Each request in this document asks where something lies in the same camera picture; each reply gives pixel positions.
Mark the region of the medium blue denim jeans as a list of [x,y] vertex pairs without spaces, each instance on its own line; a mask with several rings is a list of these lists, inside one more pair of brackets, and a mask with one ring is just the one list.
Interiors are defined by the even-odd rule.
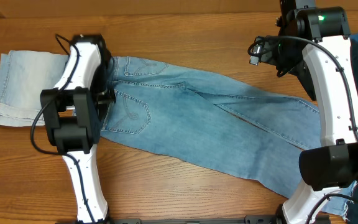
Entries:
[[218,73],[113,57],[107,84],[116,101],[103,138],[255,180],[284,197],[300,182],[301,151],[320,145],[315,105]]

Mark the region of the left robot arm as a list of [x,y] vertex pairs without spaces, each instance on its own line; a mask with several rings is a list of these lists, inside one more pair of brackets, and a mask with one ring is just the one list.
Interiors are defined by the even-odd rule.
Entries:
[[114,90],[107,86],[111,53],[100,34],[74,35],[62,77],[42,90],[43,118],[50,144],[63,157],[74,189],[76,223],[111,223],[101,190],[96,151]]

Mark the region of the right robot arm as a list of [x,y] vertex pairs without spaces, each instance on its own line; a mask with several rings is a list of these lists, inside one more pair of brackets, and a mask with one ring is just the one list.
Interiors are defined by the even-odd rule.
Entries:
[[329,223],[320,210],[358,180],[358,94],[351,65],[351,30],[341,7],[314,1],[280,2],[276,36],[249,47],[253,65],[274,65],[277,76],[296,76],[321,120],[321,145],[299,157],[301,182],[274,215],[251,215],[246,223]]

